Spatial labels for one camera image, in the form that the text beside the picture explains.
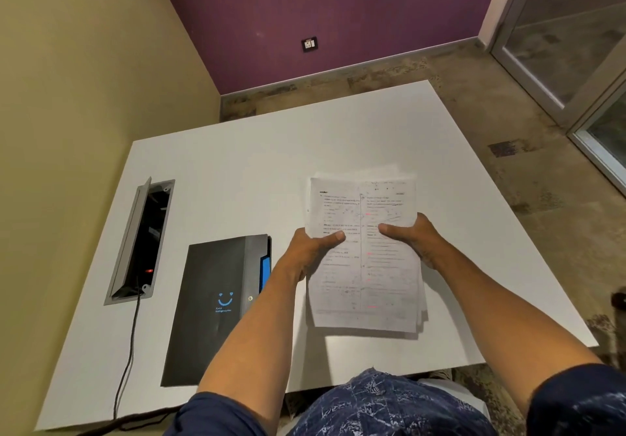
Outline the person's left hand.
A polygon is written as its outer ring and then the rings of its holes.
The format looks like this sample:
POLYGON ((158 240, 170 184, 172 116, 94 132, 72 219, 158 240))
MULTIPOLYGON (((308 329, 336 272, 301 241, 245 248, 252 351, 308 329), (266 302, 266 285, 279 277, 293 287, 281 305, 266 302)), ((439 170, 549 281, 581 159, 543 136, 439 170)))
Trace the person's left hand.
POLYGON ((293 284, 297 284, 312 273, 327 251, 317 251, 313 241, 304 227, 295 230, 286 252, 278 260, 272 275, 284 276, 293 284))

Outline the person's right hand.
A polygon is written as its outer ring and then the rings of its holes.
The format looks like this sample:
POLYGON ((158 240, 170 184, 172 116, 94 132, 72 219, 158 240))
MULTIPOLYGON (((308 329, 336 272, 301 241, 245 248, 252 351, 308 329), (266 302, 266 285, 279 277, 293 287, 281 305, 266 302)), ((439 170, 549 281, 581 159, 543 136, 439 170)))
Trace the person's right hand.
POLYGON ((452 256, 454 247, 438 233, 433 223, 421 212, 418 212, 411 226, 413 242, 405 243, 429 268, 439 271, 444 262, 452 256))

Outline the stack of printed paper sheets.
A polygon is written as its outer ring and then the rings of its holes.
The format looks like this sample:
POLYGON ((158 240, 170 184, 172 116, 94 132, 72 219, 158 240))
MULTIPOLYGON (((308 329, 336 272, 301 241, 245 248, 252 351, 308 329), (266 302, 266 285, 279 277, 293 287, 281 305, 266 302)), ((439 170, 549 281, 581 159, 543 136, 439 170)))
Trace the stack of printed paper sheets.
POLYGON ((427 319, 421 259, 410 245, 380 233, 381 223, 413 225, 416 177, 397 164, 318 172, 305 187, 305 231, 344 232, 307 284, 307 320, 321 329, 416 337, 427 319))

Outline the person's left forearm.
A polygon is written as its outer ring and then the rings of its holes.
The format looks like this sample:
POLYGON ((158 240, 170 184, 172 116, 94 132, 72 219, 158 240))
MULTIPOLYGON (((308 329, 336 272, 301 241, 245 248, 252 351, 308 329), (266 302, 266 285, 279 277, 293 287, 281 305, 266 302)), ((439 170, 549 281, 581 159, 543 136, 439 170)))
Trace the person's left forearm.
POLYGON ((199 393, 227 397, 250 410, 270 436, 291 372, 295 292, 308 265, 283 256, 256 302, 206 369, 199 393))

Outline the person's right forearm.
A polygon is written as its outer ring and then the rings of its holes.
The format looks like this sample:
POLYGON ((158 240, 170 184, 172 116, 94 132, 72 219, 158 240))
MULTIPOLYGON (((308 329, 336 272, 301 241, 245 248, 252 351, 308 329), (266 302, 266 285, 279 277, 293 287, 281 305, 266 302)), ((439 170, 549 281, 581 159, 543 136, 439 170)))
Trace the person's right forearm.
POLYGON ((568 330, 500 285, 446 240, 437 242, 428 257, 456 298, 486 363, 523 414, 550 377, 601 363, 568 330))

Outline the black document scanner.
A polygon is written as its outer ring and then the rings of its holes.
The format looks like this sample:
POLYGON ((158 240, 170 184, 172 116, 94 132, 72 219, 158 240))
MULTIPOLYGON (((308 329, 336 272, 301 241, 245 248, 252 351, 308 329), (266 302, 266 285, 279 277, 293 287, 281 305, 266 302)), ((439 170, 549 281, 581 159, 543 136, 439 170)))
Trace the black document scanner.
POLYGON ((176 304, 162 387, 197 386, 271 272, 267 234, 191 244, 176 304))

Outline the person's blue patterned shirt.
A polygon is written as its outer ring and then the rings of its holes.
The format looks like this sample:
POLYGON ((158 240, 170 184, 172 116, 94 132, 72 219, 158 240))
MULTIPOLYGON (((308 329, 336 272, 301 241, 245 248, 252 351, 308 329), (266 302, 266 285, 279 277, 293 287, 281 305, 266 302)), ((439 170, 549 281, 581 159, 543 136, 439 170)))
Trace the person's blue patterned shirt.
MULTIPOLYGON (((626 376, 577 366, 533 394, 527 436, 626 436, 626 376)), ((163 436, 267 436, 239 403, 194 395, 163 436)), ((365 370, 318 398, 287 436, 498 436, 485 414, 440 387, 365 370)))

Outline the glass door with white frame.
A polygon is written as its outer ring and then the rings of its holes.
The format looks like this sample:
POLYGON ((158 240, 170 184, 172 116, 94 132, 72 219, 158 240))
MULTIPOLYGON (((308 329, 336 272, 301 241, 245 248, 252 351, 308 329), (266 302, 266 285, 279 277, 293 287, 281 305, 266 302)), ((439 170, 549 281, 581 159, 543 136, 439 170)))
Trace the glass door with white frame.
POLYGON ((508 0, 491 53, 626 197, 626 0, 508 0))

